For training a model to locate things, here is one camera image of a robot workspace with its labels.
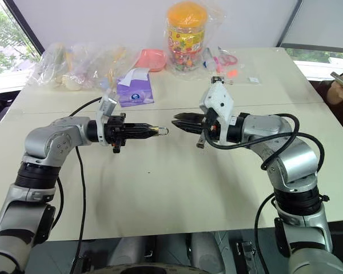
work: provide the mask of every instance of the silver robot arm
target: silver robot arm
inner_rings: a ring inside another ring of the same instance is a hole
[[[97,117],[109,118],[102,123],[88,117],[65,117],[28,134],[17,179],[0,211],[0,273],[23,273],[31,248],[48,239],[55,214],[49,202],[59,171],[74,147],[106,142],[119,153],[127,139],[168,134],[167,128],[124,123],[125,114],[110,116],[114,106],[109,104],[115,102],[103,100],[101,104],[104,115]]]
[[[232,116],[234,102],[220,77],[202,97],[205,113],[178,114],[173,124],[184,131],[200,134],[197,147],[206,139],[215,146],[245,143],[280,133],[292,132],[290,124],[277,115],[257,116],[241,113]],[[252,144],[248,148],[264,161],[289,139],[284,136]],[[267,173],[274,188],[276,239],[280,252],[289,259],[289,273],[343,273],[343,263],[331,252],[333,244],[326,220],[323,198],[317,187],[318,159],[301,139],[268,163]]]

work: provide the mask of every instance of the gray floor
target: gray floor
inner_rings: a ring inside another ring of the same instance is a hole
[[[260,229],[260,245],[262,253],[270,273],[288,273],[288,260],[282,257],[276,247],[274,229]],[[214,232],[216,242],[219,245],[224,259],[226,273],[235,274],[236,268],[231,248],[234,248],[234,239],[241,238],[243,241],[253,241],[253,230],[243,231],[220,231]],[[92,251],[99,254],[98,265],[106,264],[119,239],[102,239],[83,242],[82,252]],[[184,235],[161,235],[158,236],[158,261],[168,264],[189,265],[186,255]],[[75,241],[52,241],[36,246],[30,256],[26,269],[27,274],[64,274],[69,273],[73,261],[77,242]],[[257,255],[255,255],[258,273],[263,273]]]

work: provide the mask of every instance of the pink plastic container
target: pink plastic container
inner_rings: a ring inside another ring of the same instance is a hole
[[[150,71],[161,71],[166,64],[166,55],[162,50],[142,50],[135,67],[147,67]]]

